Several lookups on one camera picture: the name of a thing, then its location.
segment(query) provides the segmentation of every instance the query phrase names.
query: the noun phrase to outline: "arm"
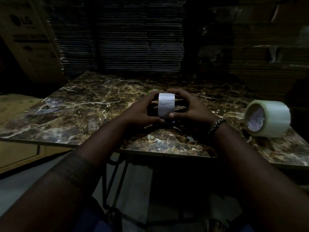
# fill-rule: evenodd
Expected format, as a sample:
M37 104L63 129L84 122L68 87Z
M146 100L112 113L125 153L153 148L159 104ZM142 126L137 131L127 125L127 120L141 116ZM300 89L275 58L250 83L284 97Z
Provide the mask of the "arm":
M147 116L147 106L162 91L134 103L102 125L81 146L55 165L0 218L3 231L67 231L79 218L85 201L101 177L100 167L130 128L164 122Z
M186 113L171 113L175 119L212 126L218 117L194 95L168 90L189 103ZM257 231L307 231L309 197L296 184L269 164L239 133L226 123L214 134L218 157L232 176L238 200Z

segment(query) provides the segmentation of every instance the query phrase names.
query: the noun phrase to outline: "white tape roll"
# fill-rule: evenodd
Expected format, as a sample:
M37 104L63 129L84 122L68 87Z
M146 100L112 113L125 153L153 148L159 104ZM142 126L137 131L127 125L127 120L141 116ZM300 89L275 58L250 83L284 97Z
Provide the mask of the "white tape roll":
M168 119L169 114L175 110L175 94L159 93L158 115L160 118Z
M247 106L245 126L252 136L280 137L290 123L290 110L282 102L254 100Z

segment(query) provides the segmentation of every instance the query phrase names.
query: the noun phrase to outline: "brown marble surface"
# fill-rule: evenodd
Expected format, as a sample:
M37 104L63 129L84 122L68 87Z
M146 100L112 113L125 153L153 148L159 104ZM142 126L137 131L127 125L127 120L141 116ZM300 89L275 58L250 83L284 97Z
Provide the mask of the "brown marble surface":
M271 163L309 165L309 145L292 128L281 138L252 137L244 131L243 114L247 104L254 99L245 86L199 81L192 76L185 78L172 74L155 74L150 79L86 72L16 120L5 124L0 129L0 139L74 147L153 88L182 88L194 93L214 113L226 117L227 122ZM197 141L194 134L178 122L173 126L150 127L144 134L126 140L121 151L213 157L214 150Z

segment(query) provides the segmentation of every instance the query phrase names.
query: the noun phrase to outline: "person's left hand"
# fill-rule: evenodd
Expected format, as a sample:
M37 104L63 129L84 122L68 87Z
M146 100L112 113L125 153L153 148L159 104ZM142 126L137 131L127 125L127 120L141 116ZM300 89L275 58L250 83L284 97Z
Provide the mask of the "person's left hand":
M163 92L164 90L157 90L146 95L143 99L133 103L118 118L123 120L127 125L135 126L137 128L164 123L165 120L160 117L147 115L147 106L150 105L152 101L157 100L159 93Z

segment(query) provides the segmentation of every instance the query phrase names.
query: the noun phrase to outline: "person's right hand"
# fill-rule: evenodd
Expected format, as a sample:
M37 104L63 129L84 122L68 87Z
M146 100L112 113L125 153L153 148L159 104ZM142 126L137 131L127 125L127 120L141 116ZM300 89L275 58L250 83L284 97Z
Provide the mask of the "person's right hand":
M189 104L189 110L184 113L174 112L170 113L169 117L174 120L187 120L195 123L214 125L219 117L216 116L211 110L195 95L182 90L182 89L168 89L168 93L176 95L176 98L182 98Z

